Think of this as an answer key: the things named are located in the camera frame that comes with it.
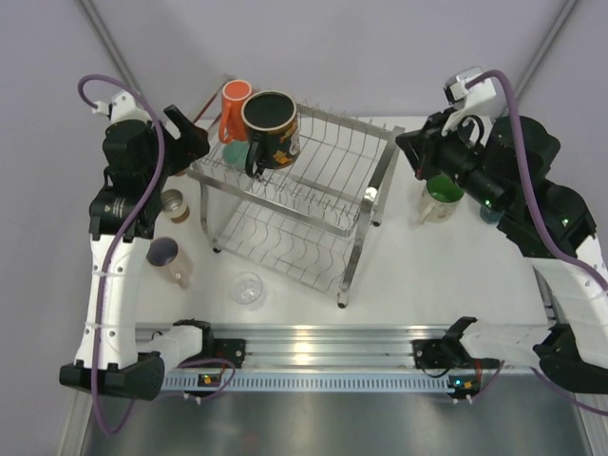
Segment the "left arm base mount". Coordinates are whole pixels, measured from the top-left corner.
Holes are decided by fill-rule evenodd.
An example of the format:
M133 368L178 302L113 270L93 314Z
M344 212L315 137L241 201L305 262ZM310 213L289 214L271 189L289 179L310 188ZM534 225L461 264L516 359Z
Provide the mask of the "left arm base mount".
M202 352L202 359L224 359L240 369L245 361L246 340L242 338L215 338Z

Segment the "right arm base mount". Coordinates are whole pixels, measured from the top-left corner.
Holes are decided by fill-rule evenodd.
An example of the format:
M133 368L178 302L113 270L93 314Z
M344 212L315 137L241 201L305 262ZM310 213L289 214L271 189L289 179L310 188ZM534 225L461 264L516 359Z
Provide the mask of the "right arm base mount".
M414 365L421 371L437 370L445 374L455 369L478 369L482 365L456 339L416 339L412 349Z

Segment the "steel two-tier dish rack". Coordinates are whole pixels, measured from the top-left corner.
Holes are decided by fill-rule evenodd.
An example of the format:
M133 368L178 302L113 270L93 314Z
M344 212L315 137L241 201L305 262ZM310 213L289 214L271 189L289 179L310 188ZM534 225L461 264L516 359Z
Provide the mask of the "steel two-tier dish rack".
M387 127L298 106L302 156L249 178L222 156L222 74L189 115L209 134L210 152L186 171L200 189L200 224L213 250L230 252L349 304L371 227L382 223L399 156L399 126Z

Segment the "black mug with orange print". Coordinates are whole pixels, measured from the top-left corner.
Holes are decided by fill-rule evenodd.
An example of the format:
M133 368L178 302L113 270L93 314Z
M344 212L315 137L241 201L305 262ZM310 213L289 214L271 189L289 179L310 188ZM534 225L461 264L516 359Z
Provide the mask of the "black mug with orange print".
M295 100L276 90L259 91L244 103L241 118L249 144L245 160L249 178L295 163L301 151L297 114Z

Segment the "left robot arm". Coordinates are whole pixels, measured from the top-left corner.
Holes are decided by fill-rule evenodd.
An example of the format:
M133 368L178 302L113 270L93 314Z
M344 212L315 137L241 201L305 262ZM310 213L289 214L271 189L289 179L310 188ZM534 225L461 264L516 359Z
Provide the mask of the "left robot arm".
M171 363L158 348L140 349L135 316L140 277L167 179L210 151L208 133L174 105L164 114L178 129L147 119L113 122L102 150L104 184L89 205L92 253L87 321L74 360L59 370L61 385L100 395L151 401Z

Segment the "steel cup cream brown sleeve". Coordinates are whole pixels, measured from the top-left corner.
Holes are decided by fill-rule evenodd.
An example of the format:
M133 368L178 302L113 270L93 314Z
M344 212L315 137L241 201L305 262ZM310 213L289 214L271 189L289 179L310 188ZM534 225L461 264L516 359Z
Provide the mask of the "steel cup cream brown sleeve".
M190 216L190 209L183 193L178 189L167 189L161 193L163 215L173 223L183 223Z

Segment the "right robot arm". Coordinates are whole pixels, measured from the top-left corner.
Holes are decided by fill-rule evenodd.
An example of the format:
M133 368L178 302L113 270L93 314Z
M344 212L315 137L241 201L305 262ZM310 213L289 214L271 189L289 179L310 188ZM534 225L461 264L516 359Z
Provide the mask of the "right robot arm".
M564 390L607 391L607 267L597 225L582 196L546 175L561 144L536 120L519 118L519 158L508 118L498 119L485 144L471 142L461 123L444 133L444 112L395 139L419 181L446 178L482 207L501 213L497 228L548 286L554 323L490 324L463 316L430 341L443 365L475 359L526 365Z

